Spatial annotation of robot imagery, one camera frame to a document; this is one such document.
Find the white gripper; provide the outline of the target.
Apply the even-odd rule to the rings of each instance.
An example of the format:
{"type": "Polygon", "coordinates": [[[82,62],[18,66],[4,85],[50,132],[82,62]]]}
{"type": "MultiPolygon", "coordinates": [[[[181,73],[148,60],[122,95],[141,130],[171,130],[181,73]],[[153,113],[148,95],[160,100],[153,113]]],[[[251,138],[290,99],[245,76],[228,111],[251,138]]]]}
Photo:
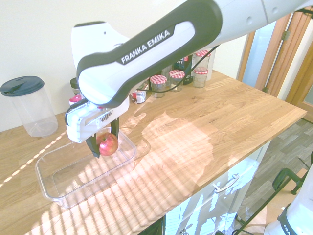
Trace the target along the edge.
{"type": "Polygon", "coordinates": [[[68,138],[76,143],[86,141],[94,157],[100,158],[96,133],[110,124],[110,133],[119,136],[119,117],[129,108],[130,101],[126,98],[116,108],[103,108],[85,99],[72,104],[65,115],[68,138]]]}

